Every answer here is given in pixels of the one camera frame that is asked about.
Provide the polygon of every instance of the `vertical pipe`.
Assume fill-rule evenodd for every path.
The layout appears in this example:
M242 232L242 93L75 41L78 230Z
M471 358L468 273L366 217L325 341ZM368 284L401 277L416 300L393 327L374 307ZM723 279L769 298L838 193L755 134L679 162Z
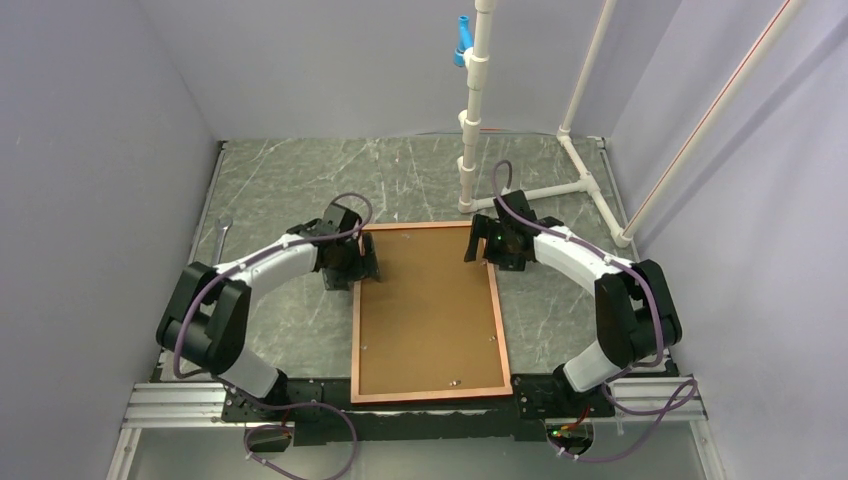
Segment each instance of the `vertical pipe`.
M742 59L742 62L736 67L733 75L730 76L730 79L727 83L725 83L718 96L715 100L713 100L710 108L708 108L704 116L701 117L701 121L698 122L695 130L689 134L689 137L683 143L683 146L680 147L677 155L674 156L674 159L665 169L657 184L654 185L654 188L648 194L647 198L645 198L645 201L639 207L639 210L637 210L636 214L633 215L633 218L630 219L630 223L628 223L621 232L620 238L616 239L616 243L619 243L619 241L632 241L633 235L637 230L639 230L639 227L642 225L642 222L644 222L648 213L655 207L657 200L662 197L668 187L668 184L673 181L675 176L677 176L680 168L692 158L692 152L697 148L698 144L701 143L707 132L710 131L712 126L715 124L716 119L721 116L721 112L739 92L751 72L768 54L769 50L772 46L774 46L775 41L780 37L783 31L786 30L786 27L789 25L795 14L798 13L798 10L801 9L804 2L805 0L786 0L783 2L783 5L774 17L772 17L768 25L766 25L765 30L763 30L757 38L757 41L754 42L754 45L750 50L748 50L748 53Z
M468 69L468 108L460 114L462 125L462 162L459 164L461 191L459 210L469 213L475 210L471 198L476 168L477 141L480 136L480 107L483 87L489 68L489 38L492 34L492 11L494 0L476 0L477 20L474 25L474 46L466 50L465 66Z
M598 18L598 26L595 27L595 34L592 36L592 43L589 44L589 51L586 53L586 59L583 60L583 68L580 70L580 76L577 78L577 85L574 87L574 94L571 95L571 102L568 104L568 110L565 112L565 119L559 127L560 133L568 135L571 132L571 122L574 121L574 115L577 113L577 108L580 106L580 100L583 98L583 92L586 90L586 85L589 83L589 75L592 73L592 67L595 66L595 59L598 58L598 52L601 49L601 43L604 41L604 36L607 33L612 12L615 9L615 4L618 0L606 0L603 8L601 8L601 16Z

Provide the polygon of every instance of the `wrench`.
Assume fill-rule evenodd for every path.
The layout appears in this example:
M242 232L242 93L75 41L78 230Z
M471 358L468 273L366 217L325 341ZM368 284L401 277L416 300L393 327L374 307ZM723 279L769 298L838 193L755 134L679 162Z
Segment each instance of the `wrench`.
M227 237L227 231L232 226L232 217L221 217L215 220L215 230L218 231L218 235L215 237L215 251L212 253L212 265L221 263L221 255L224 254L224 239Z

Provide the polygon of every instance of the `cork board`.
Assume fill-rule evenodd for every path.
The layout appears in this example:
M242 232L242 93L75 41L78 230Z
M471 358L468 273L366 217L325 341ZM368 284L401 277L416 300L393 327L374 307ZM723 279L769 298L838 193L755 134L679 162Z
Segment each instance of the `cork board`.
M494 267L462 261L471 222L366 230L382 279L354 286L351 402L512 394Z

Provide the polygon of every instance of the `cable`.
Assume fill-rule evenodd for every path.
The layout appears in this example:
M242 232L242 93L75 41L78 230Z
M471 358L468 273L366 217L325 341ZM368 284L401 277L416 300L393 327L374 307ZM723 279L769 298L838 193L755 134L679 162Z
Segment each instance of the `cable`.
M654 367L654 366L661 364L663 359L664 359L663 350L665 350L665 342L664 342L664 339L663 339L662 325L660 324L659 313L657 312L657 305L656 305L656 302L654 300L654 293L653 293L653 291L651 291L651 288L648 285L648 282L645 281L645 279L642 278L641 275L636 273L636 271L633 270L632 268L630 268L629 266L624 265L621 262L618 262L614 259L608 259L607 254L603 250L596 247L595 245L592 245L591 243L587 242L586 240L583 240L582 238L578 238L576 236L568 237L565 234L563 234L562 232L558 232L556 230L547 228L545 226L533 223L530 220L527 220L526 218L515 213L515 211L513 211L511 208L509 208L509 206L506 204L506 202L504 202L503 197L499 193L499 189L498 189L498 185L497 185L497 183L498 183L497 182L497 173L498 173L498 168L500 168L502 165L506 165L507 168L509 169L509 177L508 177L508 183L507 183L506 188L509 189L509 187L511 186L511 183L512 183L512 163L510 163L509 160L501 160L498 163L496 163L494 168L492 169L492 177L491 177L492 178L492 191L494 192L495 199L500 204L500 206L504 209L504 211L506 211L506 213L508 213L511 217L513 217L518 222L520 222L520 223L522 223L522 224L524 224L528 227L535 228L535 229L539 230L540 232L547 233L549 235L553 235L553 236L558 237L558 238L562 238L563 240L565 240L567 242L574 242L577 245L580 245L581 247L585 248L586 250L597 255L599 258L601 258L605 262L608 261L610 265L612 265L612 266L620 269L621 271L627 273L629 276L633 277L634 280L636 280L636 282L642 288L642 291L645 292L645 299L647 300L648 307L651 311L651 320L653 321L654 335L656 336L656 341L657 341L657 356L656 356L656 359L653 362L646 362L646 363L637 362L637 363L634 364L634 366L651 366L651 367ZM618 374L610 377L607 380L607 382L621 378L624 375L630 373L631 370L632 370L631 367L625 368L624 370L622 370ZM681 399L678 403L674 403L674 400L680 395L680 392L682 392L683 389L686 388L687 386L692 387L689 390L689 393L687 393L686 396L683 397L683 399ZM627 457L631 453L638 450L639 447L641 447L642 444L644 444L645 441L648 440L648 437L650 437L651 433L653 433L653 431L656 429L656 427L662 421L663 417L665 417L665 415L668 412L675 410L677 408L680 408L686 402L688 402L689 400L691 400L692 398L695 397L695 394L698 392L698 382L694 378L690 378L690 379L686 380L685 382L683 382L682 384L680 384L677 387L677 389L674 391L674 393L672 393L671 397L669 397L668 402L666 402L664 407L656 409L656 410L646 410L646 411L631 410L627 407L624 407L623 405L618 403L612 397L612 395L610 394L610 392L607 389L608 389L607 385L601 386L601 392L604 394L604 396L607 398L607 400L611 404L613 404L616 408L621 410L622 412L625 412L629 415L643 415L643 416L657 415L656 420L654 420L654 422L648 427L647 430L645 430L645 432L642 434L642 436L639 437L639 439L635 443L633 443L633 445L631 445L627 450L625 450L625 451L623 451L623 452L621 452L617 455L613 455L611 457L604 457L604 458L582 458L579 455L571 455L570 453L566 452L564 449L558 448L559 455L566 455L569 458L572 458L574 460L579 460L579 461L582 461L582 462L586 462L586 463L614 462L616 460L620 460L622 458ZM553 442L551 442L550 438L548 439L548 443L550 443L551 445L554 445Z
M215 278L212 279L211 282L209 282L205 287L203 287L200 290L200 292L197 294L197 296L194 297L194 300L192 300L191 305L189 306L189 309L186 312L185 317L183 318L183 323L180 326L180 331L179 331L179 334L177 335L177 341L174 345L173 367L174 367L174 376L175 377L177 377L178 379L185 379L185 378L188 378L188 377L191 377L191 376L197 375L198 373L203 372L202 369L196 369L196 370L193 370L193 371L188 372L188 373L181 372L180 371L180 359L182 358L183 344L185 343L185 337L186 337L186 332L188 331L188 326L191 323L191 321L194 319L194 315L197 313L197 310L200 308L200 304L203 301L203 298L206 297L207 294L209 294L209 292L215 287L215 285L217 285L223 279L229 277L230 275L232 275L236 272L239 272L241 270L244 270L248 267L251 267L251 266L257 264L258 262L261 262L262 260L270 257L271 255L274 255L277 252L283 251L287 248L296 247L298 245L311 244L311 243L315 243L315 242L329 242L329 241L333 241L333 240L339 240L339 239L342 239L342 238L347 238L347 237L351 237L351 236L354 236L354 235L358 235L362 231L362 229L365 228L365 225L368 225L368 223L371 222L371 218L373 217L373 214L374 214L374 207L371 205L371 202L368 201L367 198L365 198L365 196L363 196L359 193L355 193L355 192L342 193L341 195L338 195L335 198L333 198L332 200L330 200L330 203L335 203L338 200L341 200L342 198L346 198L346 197L355 197L355 198L358 198L359 200L362 200L362 202L365 203L366 209L368 210L368 214L365 216L365 219L363 219L363 221L361 223L357 224L352 229L347 230L345 232L334 233L334 234L331 234L331 235L320 235L320 236L317 236L317 237L302 238L302 239L295 240L295 241L288 243L288 244L273 245L273 246L268 247L264 250L260 250L260 251L256 252L255 254L251 255L250 257L248 257L244 262L241 262L237 265L234 265L234 266L224 270L223 272L219 273ZM338 408L336 408L332 405L329 405L329 404L326 404L326 403L321 403L321 402L294 403L294 404L289 404L289 405L268 405L268 404L262 403L261 401L259 401L259 399L253 397L249 393L242 391L241 389L238 389L238 387L227 382L226 380L223 380L221 378L218 378L217 380L220 381L221 383L223 383L224 385L229 386L230 388L236 389L239 392L239 394L242 397L244 397L248 402L250 402L251 404L253 404L253 405L255 405L259 408L265 409L265 410L272 410L272 411L285 410L285 411L288 412L288 411L291 411L292 409L295 409L295 408L317 407L317 408L322 408L324 410L330 410L331 412L333 412L336 415L338 415L339 417L341 417L341 419L344 420L344 422L347 424L348 428L350 428L350 434L351 434L352 441L353 441L353 448L352 448L352 451L350 453L350 458L348 458L347 463L345 463L345 466L342 467L342 469L339 470L336 474L334 474L330 477L327 477L325 480L336 480L337 478L340 478L341 476L345 475L348 472L348 470L350 470L351 466L353 465L353 460L356 458L356 454L359 451L359 444L358 444L358 440L357 440L357 437L356 437L356 429L353 426L353 422L351 422L350 418L347 415L345 415L344 412L342 412L341 410L339 410ZM247 458L258 462L258 463L262 464L263 466L270 468L271 470L274 470L275 472L279 473L280 475L291 478L292 480L305 480L304 478L298 477L297 475L294 475L292 473L287 472L286 470L283 470L282 468L280 468L279 466L277 466L274 463L268 462L264 458L260 458L259 456L257 456L255 453L253 453L250 450L249 440L250 440L251 435L255 434L257 431L271 430L271 429L281 430L283 432L291 433L290 429L285 426L285 423L283 423L282 425L262 425L262 426L255 427L255 428L248 430L247 433L245 434L245 437L244 437L244 448L245 448L245 450L247 451L247 454L248 454Z
M335 474L325 478L324 480L336 480L338 478L341 478L353 466L353 461L354 461L354 459L356 459L356 454L359 452L359 439L356 436L356 428L353 426L353 422L350 420L350 417L345 415L345 413L342 412L341 410L339 410L338 408L336 408L336 407L334 407L334 406L332 406L328 403L322 403L322 402L291 403L289 405L268 405L266 403L261 402L259 399L257 399L253 395L239 389L238 387L236 387L235 385L233 385L232 383L230 383L230 382L228 382L224 379L218 378L217 380L220 381L221 383L223 383L225 386L231 388L231 389L235 388L236 391L238 391L238 393L245 400L248 401L248 403L252 404L255 407L262 408L264 410L271 410L271 411L283 411L283 410L285 410L288 413L295 408L317 407L317 408L322 408L324 410L329 410L329 411L335 413L336 415L341 417L341 419L344 420L344 422L347 424L347 427L350 429L350 436L352 438L353 443L352 443L350 456L348 457L345 465L338 472L336 472ZM283 424L283 425L276 425L276 424L260 425L258 427L253 427L253 428L248 429L247 433L245 433L245 435L244 435L244 450L245 450L245 452L247 452L246 459L250 459L250 460L253 460L257 463L260 463L262 466L268 467L271 470L279 473L280 475L291 478L292 480L306 480L303 477L299 477L299 476L297 476L297 475L295 475L295 474L293 474L289 471L283 470L277 464L275 464L273 462L269 462L268 460L256 455L255 453L253 453L252 450L250 450L250 438L256 432L269 431L269 430L279 430L281 432L291 434L291 429L286 427L285 424Z
M642 445L644 445L646 441L648 441L648 438L651 436L652 433L654 433L654 430L656 430L656 428L659 426L663 417L665 417L665 415L668 412L673 410L673 408L671 408L671 407L672 407L672 403L674 402L674 399L676 399L677 396L680 395L680 392L682 392L683 389L688 387L688 386L691 386L692 388L689 391L689 393L686 395L686 397L684 397L683 400L681 400L681 404L686 403L687 401L691 400L692 397L695 396L695 392L698 390L698 382L695 381L694 378L690 378L689 380L686 380L685 382L678 385L677 388L674 390L674 393L671 394L671 397L669 397L668 401L665 403L665 407L657 410L657 411L660 412L659 414L657 414L657 418L651 423L651 425L648 426L648 428L644 432L642 432L642 435L639 437L639 439L636 440L635 442L633 442L633 445L630 445L630 447L628 447L623 452L617 453L617 454L609 456L609 457L584 458L580 455L572 455L572 454L566 452L564 448L559 447L555 443L553 443L553 441L551 441L550 438L548 438L548 444L550 444L552 447L554 447L554 450L557 451L557 456L563 456L564 455L564 456L566 456L566 457L568 457L568 458L570 458L570 459L572 459L576 462L609 463L609 462L615 462L615 461L621 460L623 458L626 458L626 457L630 456L630 454L632 454L633 452L638 450Z
M223 272L219 273L218 276L213 278L211 282L206 284L206 286L203 287L200 290L200 292L197 294L197 296L194 297L194 300L192 300L191 305L189 306L188 311L186 312L185 317L183 318L183 323L180 326L180 331L177 334L177 341L174 345L174 362L173 362L174 363L174 376L175 377L177 377L180 380L183 380L183 379L186 379L186 378L189 378L189 377L193 377L194 375L197 375L199 373L203 373L203 369L200 369L200 368L196 369L196 370L192 370L191 372L188 372L188 373L183 373L180 370L180 359L182 358L183 344L185 343L185 337L186 337L186 332L188 332L188 326L191 323L192 319L194 319L194 315L197 313L197 310L200 309L200 304L203 301L203 298L205 298L206 295L208 295L209 292L212 291L213 288L215 288L215 285L221 283L221 281L223 279L228 278L232 274L237 273L241 270L244 270L248 267L251 267L251 266L257 264L258 262L261 262L262 260L270 257L271 255L274 255L277 252L280 252L280 251L285 250L287 248L296 247L298 245L305 245L305 244L308 244L308 243L315 243L315 242L329 242L329 241L333 241L333 240L339 240L341 238L350 237L350 236L358 234L365 227L365 225L367 225L368 223L371 222L371 217L373 216L374 208L371 206L371 202L369 202L367 198L365 198L363 195L361 195L359 193L355 193L355 192L342 193L341 195L338 195L334 199L330 200L330 203L335 203L337 200L340 200L340 199L346 198L346 197L355 197L355 198L362 200L365 203L365 206L368 209L368 215L362 221L362 223L356 225L352 229L345 231L345 232L334 233L332 235L321 235L321 236L318 236L318 237L302 238L300 240L295 240L295 241L293 241L289 244L273 245L273 246L270 246L270 247L268 247L264 250L260 250L260 251L256 252L255 254L251 255L250 257L248 257L247 260L245 260L244 262L239 263L237 265L233 265L232 267L230 267L230 268L224 270Z
M601 260L607 261L606 252L604 252L600 248L592 245L591 243L587 242L586 240L583 240L582 238L579 238L579 237L570 237L569 238L564 233L561 233L561 232L558 232L556 230L550 229L548 227L539 225L537 223L533 223L530 220L527 220L526 218L522 217L521 215L515 213L511 208L509 208L509 206L506 204L506 202L503 201L503 197L501 196L500 191L498 190L497 173L498 173L498 169L502 165L507 166L508 173L509 173L509 176L507 178L506 188L509 189L510 186L512 185L512 163L510 163L509 160L501 160L498 163L496 163L495 166L492 168L492 188L494 189L493 192L494 192L494 195L495 195L495 199L498 201L498 203L501 205L501 207L506 211L506 213L508 213L511 217L513 217L514 219L518 220L520 223L522 223L522 224L524 224L528 227L535 228L536 230L539 230L540 232L547 233L549 235L553 235L554 237L561 238L561 239L565 240L566 242L574 242L577 245L580 245L581 247L585 248L586 250L589 250L590 252L597 255ZM645 279L642 278L641 275L636 273L636 271L633 270L632 268L628 267L627 265L624 265L621 262L616 261L615 259L610 259L609 264L620 269L621 271L627 273L631 277L633 277L633 279L636 280L636 282L642 288L642 291L645 292L645 298L648 301L648 308L651 311L651 320L652 320L653 325L654 325L654 336L657 339L657 356L654 359L654 361L652 361L652 362L644 362L644 363L637 362L635 365L637 367L656 367L656 366L662 364L663 360L665 359L664 353L663 353L664 350L665 350L665 342L663 341L662 324L660 323L660 315L657 312L657 304L656 304L656 301L654 300L654 292L651 291L651 287L648 285L648 282L646 282Z
M589 406L586 405L586 408L583 409L583 413L580 414L580 418L578 418L577 421L575 421L574 423L569 423L568 425L563 425L560 430L570 431L579 427L580 424L583 423L583 420L586 420L586 417L589 416L589 410Z

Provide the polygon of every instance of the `wooden picture frame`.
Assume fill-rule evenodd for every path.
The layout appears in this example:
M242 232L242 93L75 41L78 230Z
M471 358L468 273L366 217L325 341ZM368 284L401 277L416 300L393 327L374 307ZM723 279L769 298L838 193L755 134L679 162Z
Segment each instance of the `wooden picture frame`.
M385 230L413 230L413 229L440 229L440 228L466 228L470 227L470 221L452 222L428 222L428 223L388 223L370 224L364 229L366 232ZM468 398L478 396L511 395L512 385L510 383L509 358L504 336L503 319L501 317L500 297L498 295L495 269L492 264L486 263L488 274L489 291L491 293L492 312L494 314L495 336L497 337L498 354L500 356L500 367L503 385L496 387L466 388L428 390L404 393L372 393L361 394L361 354L362 354L362 285L356 282L353 287L353 348L351 361L351 403L379 403L379 402L403 402L414 400L436 400L450 398Z

